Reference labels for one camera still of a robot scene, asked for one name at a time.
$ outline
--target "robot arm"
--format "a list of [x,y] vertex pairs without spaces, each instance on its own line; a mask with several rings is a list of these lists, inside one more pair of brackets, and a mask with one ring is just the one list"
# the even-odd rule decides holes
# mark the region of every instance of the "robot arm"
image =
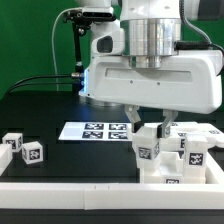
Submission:
[[[83,12],[111,10],[109,0],[80,3],[85,6]],[[179,3],[187,16],[180,13]],[[190,47],[186,43],[175,46],[181,41],[182,17],[219,18],[223,7],[218,6],[223,1],[123,0],[112,4],[122,4],[120,21],[91,24],[91,63],[81,96],[131,105],[126,107],[130,110],[139,106],[163,109],[169,118],[165,126],[175,119],[174,111],[207,114],[221,105],[222,52],[211,50],[207,40]],[[213,4],[218,16],[213,10],[203,17]],[[134,114],[132,122],[139,123],[129,109],[128,116]]]

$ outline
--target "black cable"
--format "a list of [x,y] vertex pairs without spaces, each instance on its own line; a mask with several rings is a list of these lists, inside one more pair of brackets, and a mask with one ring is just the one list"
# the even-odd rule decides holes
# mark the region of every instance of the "black cable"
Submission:
[[20,84],[22,84],[24,82],[35,80],[35,79],[56,79],[56,78],[71,78],[71,75],[70,74],[65,74],[65,75],[38,75],[38,76],[32,76],[32,77],[25,78],[25,79],[22,79],[22,80],[16,82],[10,88],[12,88],[13,86],[16,86],[16,85],[20,85]]
[[184,5],[184,1],[185,0],[180,0],[179,1],[180,18],[181,18],[182,23],[184,25],[186,25],[189,29],[195,31],[200,36],[202,36],[207,43],[211,44],[212,42],[211,42],[209,36],[204,31],[200,30],[198,27],[194,26],[193,24],[191,24],[187,20],[187,18],[185,16],[185,5]]
[[35,85],[74,85],[74,82],[46,82],[46,83],[25,83],[25,84],[19,84],[19,85],[15,85],[12,86],[11,88],[9,88],[6,93],[5,96],[9,95],[13,90],[20,88],[20,87],[24,87],[24,86],[35,86]]

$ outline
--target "white block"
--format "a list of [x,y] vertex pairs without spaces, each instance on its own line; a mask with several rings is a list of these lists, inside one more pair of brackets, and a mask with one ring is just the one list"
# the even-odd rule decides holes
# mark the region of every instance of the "white block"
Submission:
[[5,171],[9,163],[12,161],[12,145],[0,145],[0,176]]
[[158,144],[157,127],[141,127],[139,131],[132,136],[133,145],[148,149],[155,148]]
[[184,184],[205,184],[206,178],[193,178],[193,177],[183,177]]
[[220,148],[224,148],[224,135],[221,134],[216,137],[216,146]]
[[140,169],[140,183],[141,184],[162,184],[164,181],[164,178],[161,176],[161,173],[159,170],[156,170],[155,172],[149,172],[144,169]]
[[207,152],[208,141],[203,135],[187,134],[185,141],[186,151]]
[[145,159],[136,159],[137,162],[137,168],[139,169],[145,169],[149,172],[156,171],[161,163],[160,155],[155,160],[145,160]]
[[2,138],[3,144],[11,144],[12,152],[19,152],[22,149],[23,134],[22,133],[8,133]]
[[30,142],[22,145],[22,156],[26,164],[43,161],[43,147],[39,142]]
[[202,168],[185,166],[183,170],[183,176],[191,178],[204,178],[205,172],[206,172],[206,166]]
[[161,138],[159,142],[160,150],[167,152],[183,151],[186,133],[180,134],[183,136],[181,137],[178,133],[171,132],[168,138]]

